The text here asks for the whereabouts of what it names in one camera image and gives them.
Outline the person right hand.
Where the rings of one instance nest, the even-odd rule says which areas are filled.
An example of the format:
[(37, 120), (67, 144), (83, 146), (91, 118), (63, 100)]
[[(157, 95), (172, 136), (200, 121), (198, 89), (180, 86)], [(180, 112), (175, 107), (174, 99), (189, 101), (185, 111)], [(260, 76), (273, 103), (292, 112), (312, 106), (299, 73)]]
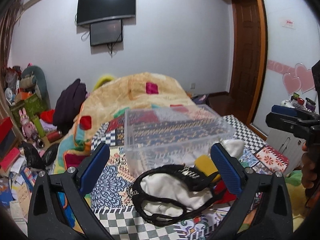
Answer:
[(317, 174), (314, 172), (316, 164), (306, 143), (303, 144), (302, 150), (304, 152), (302, 155), (302, 185), (306, 189), (311, 189), (314, 186), (314, 181), (317, 179)]

